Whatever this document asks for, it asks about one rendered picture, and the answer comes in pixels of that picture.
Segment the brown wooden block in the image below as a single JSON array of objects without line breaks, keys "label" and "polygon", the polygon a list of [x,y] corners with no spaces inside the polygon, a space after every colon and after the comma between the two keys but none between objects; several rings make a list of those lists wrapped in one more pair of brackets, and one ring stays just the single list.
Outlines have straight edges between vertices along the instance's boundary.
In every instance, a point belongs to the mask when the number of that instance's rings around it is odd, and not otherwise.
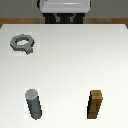
[{"label": "brown wooden block", "polygon": [[87,118],[88,119],[96,119],[103,97],[100,90],[91,90],[88,106],[87,106]]}]

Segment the grey cylindrical peg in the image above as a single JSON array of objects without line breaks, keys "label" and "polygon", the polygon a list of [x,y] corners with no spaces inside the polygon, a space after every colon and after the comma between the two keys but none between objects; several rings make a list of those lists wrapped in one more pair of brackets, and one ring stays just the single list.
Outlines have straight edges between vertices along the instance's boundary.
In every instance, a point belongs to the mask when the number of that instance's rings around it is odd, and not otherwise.
[{"label": "grey cylindrical peg", "polygon": [[25,99],[28,104],[30,115],[33,119],[40,119],[42,116],[38,92],[35,89],[28,89],[25,92]]}]

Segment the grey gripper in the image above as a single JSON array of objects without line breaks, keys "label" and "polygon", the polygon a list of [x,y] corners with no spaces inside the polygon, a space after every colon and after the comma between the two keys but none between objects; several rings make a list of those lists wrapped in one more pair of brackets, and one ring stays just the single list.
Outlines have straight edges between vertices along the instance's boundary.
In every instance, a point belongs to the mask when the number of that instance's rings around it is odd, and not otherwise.
[{"label": "grey gripper", "polygon": [[[39,9],[42,13],[88,13],[91,0],[39,0]],[[45,16],[46,24],[57,24],[60,18],[55,14]],[[82,24],[83,16],[74,14],[69,18],[71,24]]]}]

